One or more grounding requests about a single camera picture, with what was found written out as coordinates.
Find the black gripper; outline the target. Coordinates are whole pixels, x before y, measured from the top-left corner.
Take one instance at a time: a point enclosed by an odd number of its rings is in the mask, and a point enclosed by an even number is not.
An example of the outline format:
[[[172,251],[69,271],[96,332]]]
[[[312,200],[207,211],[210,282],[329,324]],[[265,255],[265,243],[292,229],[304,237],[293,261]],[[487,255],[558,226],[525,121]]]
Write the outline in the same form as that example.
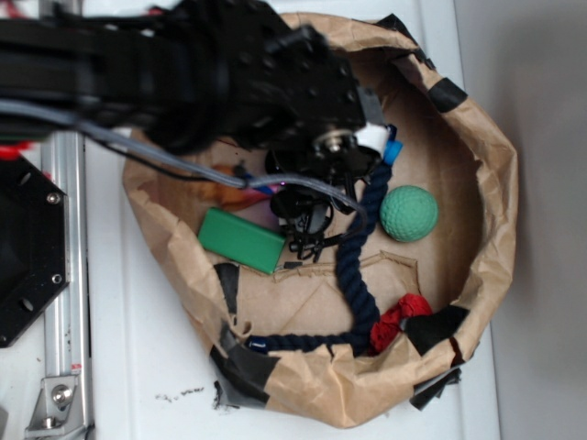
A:
[[[380,153],[358,131],[382,115],[349,62],[312,27],[263,25],[227,41],[230,92],[222,135],[266,149],[275,167],[330,182],[368,176]]]

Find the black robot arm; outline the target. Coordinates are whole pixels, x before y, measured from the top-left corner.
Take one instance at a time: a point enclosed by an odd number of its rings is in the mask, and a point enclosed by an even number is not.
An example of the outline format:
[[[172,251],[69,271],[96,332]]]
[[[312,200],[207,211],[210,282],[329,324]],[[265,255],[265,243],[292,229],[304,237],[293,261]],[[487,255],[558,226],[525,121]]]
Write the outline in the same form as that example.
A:
[[[379,164],[376,96],[310,25],[261,1],[182,1],[156,15],[57,9],[1,23],[1,96],[100,127],[135,127],[174,155],[214,139],[265,149],[289,172],[360,179]]]

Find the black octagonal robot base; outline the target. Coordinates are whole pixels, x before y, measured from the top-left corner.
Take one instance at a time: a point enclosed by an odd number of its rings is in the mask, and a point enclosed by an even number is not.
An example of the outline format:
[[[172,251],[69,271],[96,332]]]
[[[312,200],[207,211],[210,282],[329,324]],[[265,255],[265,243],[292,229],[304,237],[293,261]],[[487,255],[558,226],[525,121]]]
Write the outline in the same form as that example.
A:
[[[26,158],[1,162],[1,347],[68,284],[67,195]]]

